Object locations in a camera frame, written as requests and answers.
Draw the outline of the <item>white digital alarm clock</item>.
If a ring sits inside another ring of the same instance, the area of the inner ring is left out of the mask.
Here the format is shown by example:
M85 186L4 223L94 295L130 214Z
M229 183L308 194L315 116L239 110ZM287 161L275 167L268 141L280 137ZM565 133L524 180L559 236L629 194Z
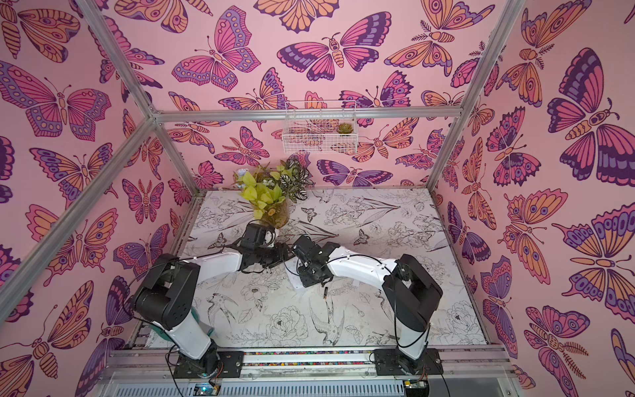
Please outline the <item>white digital alarm clock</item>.
M295 274L289 271L287 271L286 274L288 276L290 284L292 285L294 289L296 290L304 289L304 285L298 276L296 276Z

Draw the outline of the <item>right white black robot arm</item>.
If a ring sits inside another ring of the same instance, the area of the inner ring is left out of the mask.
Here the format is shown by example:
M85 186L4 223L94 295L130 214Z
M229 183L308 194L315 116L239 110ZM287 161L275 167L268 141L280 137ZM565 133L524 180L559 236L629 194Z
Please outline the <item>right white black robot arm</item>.
M393 310L396 364L406 374L423 374L431 319L443 290L414 256L376 258L337 243L320 246L307 236L296 240L291 251L299 260L304 287L325 286L334 277L346 277L382 289Z

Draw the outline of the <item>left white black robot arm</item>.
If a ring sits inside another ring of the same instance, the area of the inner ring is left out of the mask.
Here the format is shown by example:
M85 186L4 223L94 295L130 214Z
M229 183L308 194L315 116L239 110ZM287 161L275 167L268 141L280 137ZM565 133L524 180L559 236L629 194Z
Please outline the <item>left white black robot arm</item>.
M218 375L218 345L210 327L200 325L193 315L197 285L216 276L245 273L254 265L270 269L292 257L286 244L275 241L273 228L251 223L240 238L215 253L159 256L132 298L132 311L173 342L179 354L178 370L202 378Z

